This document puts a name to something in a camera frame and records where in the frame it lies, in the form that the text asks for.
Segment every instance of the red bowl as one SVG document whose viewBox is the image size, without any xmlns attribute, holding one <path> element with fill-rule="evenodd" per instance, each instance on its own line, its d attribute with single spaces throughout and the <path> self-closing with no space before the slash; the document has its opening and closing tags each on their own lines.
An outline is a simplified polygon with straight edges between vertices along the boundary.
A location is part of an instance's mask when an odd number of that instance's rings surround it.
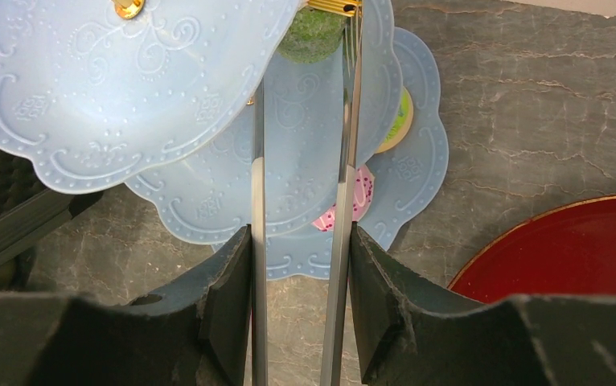
<svg viewBox="0 0 616 386">
<path fill-rule="evenodd" d="M 616 195 L 517 225 L 471 259 L 450 289 L 485 303 L 511 294 L 616 295 Z"/>
</svg>

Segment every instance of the gold knob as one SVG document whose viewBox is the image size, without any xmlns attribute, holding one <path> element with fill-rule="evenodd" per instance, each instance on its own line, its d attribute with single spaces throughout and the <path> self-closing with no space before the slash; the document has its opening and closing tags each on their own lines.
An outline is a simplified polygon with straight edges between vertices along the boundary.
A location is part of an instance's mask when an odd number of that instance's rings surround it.
<svg viewBox="0 0 616 386">
<path fill-rule="evenodd" d="M 142 7 L 145 6 L 146 0 L 112 0 L 114 2 L 114 8 L 116 9 L 117 14 L 124 18 L 125 20 L 129 20 L 138 16 Z"/>
</svg>

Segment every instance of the food item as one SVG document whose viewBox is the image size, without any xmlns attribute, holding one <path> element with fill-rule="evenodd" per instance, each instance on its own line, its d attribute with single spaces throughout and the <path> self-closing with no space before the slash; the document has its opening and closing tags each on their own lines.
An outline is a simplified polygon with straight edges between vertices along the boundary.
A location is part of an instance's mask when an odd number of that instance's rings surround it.
<svg viewBox="0 0 616 386">
<path fill-rule="evenodd" d="M 405 135 L 410 131 L 414 118 L 414 104 L 413 99 L 410 96 L 409 91 L 403 88 L 403 95 L 400 99 L 400 108 L 398 109 L 398 116 L 396 121 L 393 122 L 391 131 L 388 132 L 384 143 L 379 146 L 375 154 L 383 153 L 392 149 L 395 145 L 398 145 L 400 141 L 405 138 Z"/>
<path fill-rule="evenodd" d="M 296 13 L 277 52 L 296 63 L 325 60 L 339 48 L 346 19 L 346 16 L 304 6 Z"/>
<path fill-rule="evenodd" d="M 360 221 L 368 212 L 372 204 L 372 192 L 374 191 L 374 175 L 367 166 L 363 166 L 355 173 L 355 187 L 353 189 L 353 221 Z M 333 231 L 335 224 L 336 204 L 319 219 L 313 221 L 313 225 L 323 232 Z"/>
</svg>

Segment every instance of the pink cookie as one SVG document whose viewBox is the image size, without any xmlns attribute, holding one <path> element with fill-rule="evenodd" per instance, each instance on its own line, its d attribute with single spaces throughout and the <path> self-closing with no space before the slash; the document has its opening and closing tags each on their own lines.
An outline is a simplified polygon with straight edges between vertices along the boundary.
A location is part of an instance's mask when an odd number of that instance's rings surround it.
<svg viewBox="0 0 616 386">
<path fill-rule="evenodd" d="M 374 175 L 367 166 L 358 169 L 355 174 L 355 189 L 353 192 L 353 221 L 359 221 L 368 212 L 372 204 L 372 190 L 374 188 Z M 336 204 L 319 219 L 313 221 L 313 225 L 323 232 L 333 231 L 335 222 Z"/>
</svg>

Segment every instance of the marble countertop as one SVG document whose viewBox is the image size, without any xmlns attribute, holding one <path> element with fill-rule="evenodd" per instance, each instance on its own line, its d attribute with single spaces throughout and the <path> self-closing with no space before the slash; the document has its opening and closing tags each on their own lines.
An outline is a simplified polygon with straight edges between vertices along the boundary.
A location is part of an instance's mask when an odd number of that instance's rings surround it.
<svg viewBox="0 0 616 386">
<path fill-rule="evenodd" d="M 616 18 L 500 0 L 395 0 L 442 79 L 450 168 L 437 198 L 391 253 L 446 285 L 483 246 L 543 211 L 616 194 Z M 125 303 L 211 255 L 162 226 L 125 187 L 39 245 L 37 290 Z M 269 283 L 272 385 L 318 384 L 326 282 Z M 347 316 L 343 384 L 359 384 Z"/>
</svg>

